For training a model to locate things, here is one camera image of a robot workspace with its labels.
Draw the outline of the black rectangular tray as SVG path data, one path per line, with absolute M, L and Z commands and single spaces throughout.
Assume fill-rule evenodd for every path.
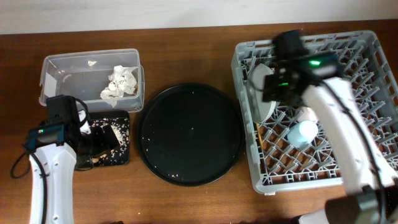
M 89 114 L 90 133 L 83 133 L 75 169 L 121 166 L 129 162 L 130 117 L 127 111 Z

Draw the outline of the wooden chopstick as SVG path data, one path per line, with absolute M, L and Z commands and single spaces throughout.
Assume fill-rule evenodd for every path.
M 261 150 L 263 151 L 264 150 L 264 145 L 263 145 L 263 140 L 262 140 L 263 131 L 261 129 L 261 126 L 258 123 L 256 123 L 256 130 L 257 130 L 258 143 L 259 143 Z

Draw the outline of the food scraps pile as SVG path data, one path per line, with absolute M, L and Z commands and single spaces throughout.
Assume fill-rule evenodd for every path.
M 102 118 L 91 123 L 91 128 L 105 127 L 113 130 L 118 146 L 109 146 L 107 150 L 101 149 L 100 154 L 91 159 L 94 167 L 122 166 L 129 162 L 130 146 L 130 120 L 124 118 Z

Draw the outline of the clear plastic storage bin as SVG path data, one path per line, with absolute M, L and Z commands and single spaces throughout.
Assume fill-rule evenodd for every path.
M 108 86 L 108 76 L 114 67 L 138 67 L 134 74 L 138 81 L 137 95 L 125 94 L 116 98 L 116 106 L 110 100 L 102 100 L 100 93 Z M 144 107 L 144 69 L 136 49 L 99 50 L 69 54 L 49 55 L 44 59 L 40 76 L 39 103 L 57 95 L 70 95 L 87 105 L 90 112 L 124 110 L 135 113 Z

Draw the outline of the pale grey plate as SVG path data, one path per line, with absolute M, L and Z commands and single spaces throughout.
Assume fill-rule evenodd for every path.
M 248 95 L 252 121 L 255 123 L 261 123 L 269 119 L 275 110 L 275 101 L 264 102 L 262 100 L 264 79 L 266 76 L 272 74 L 272 69 L 262 63 L 251 69 L 249 72 L 248 79 L 246 81 L 246 92 Z

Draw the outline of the grey dishwasher rack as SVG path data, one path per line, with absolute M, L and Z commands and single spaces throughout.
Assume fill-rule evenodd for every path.
M 334 52 L 352 84 L 359 111 L 388 164 L 397 168 L 397 83 L 377 35 L 370 30 L 302 37 L 311 53 Z M 340 185 L 338 164 L 323 130 L 301 148 L 287 140 L 300 110 L 277 103 L 261 123 L 262 151 L 246 92 L 250 70 L 259 64 L 275 68 L 270 40 L 235 47 L 231 69 L 246 135 L 246 152 L 254 190 L 260 194 Z

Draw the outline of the pink cup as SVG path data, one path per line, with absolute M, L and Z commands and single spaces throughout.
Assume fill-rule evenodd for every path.
M 312 121 L 314 123 L 318 123 L 319 119 L 317 114 L 309 107 L 300 107 L 299 110 L 302 112 L 301 115 L 298 116 L 297 121 Z

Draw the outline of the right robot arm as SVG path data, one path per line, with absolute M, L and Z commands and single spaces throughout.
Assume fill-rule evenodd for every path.
M 302 223 L 397 223 L 397 172 L 363 121 L 351 83 L 332 52 L 275 55 L 278 69 L 264 79 L 263 100 L 314 110 L 340 168 L 346 196 L 300 217 Z

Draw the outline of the round black serving tray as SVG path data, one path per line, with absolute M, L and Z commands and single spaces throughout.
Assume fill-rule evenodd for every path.
M 222 91 L 184 83 L 156 94 L 137 123 L 135 143 L 158 178 L 196 187 L 224 176 L 245 145 L 241 113 Z

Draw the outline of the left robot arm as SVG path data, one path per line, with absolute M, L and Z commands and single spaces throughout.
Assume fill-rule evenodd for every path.
M 110 125 L 85 133 L 78 124 L 58 122 L 29 131 L 23 147 L 32 168 L 30 223 L 74 222 L 73 173 L 76 150 L 84 138 L 95 148 L 119 146 Z

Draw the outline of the blue cup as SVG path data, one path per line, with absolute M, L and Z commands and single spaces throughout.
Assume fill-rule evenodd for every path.
M 301 121 L 293 126 L 287 134 L 287 140 L 296 148 L 310 143 L 318 134 L 318 126 L 310 120 Z

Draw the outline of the white napkin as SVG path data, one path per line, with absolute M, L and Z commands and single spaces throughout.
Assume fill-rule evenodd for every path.
M 116 98 L 122 98 L 125 94 L 134 96 L 134 86 L 138 84 L 134 74 L 137 72 L 138 67 L 115 66 L 113 73 L 108 76 L 109 84 L 100 93 L 100 98 L 110 100 L 109 104 L 115 107 Z

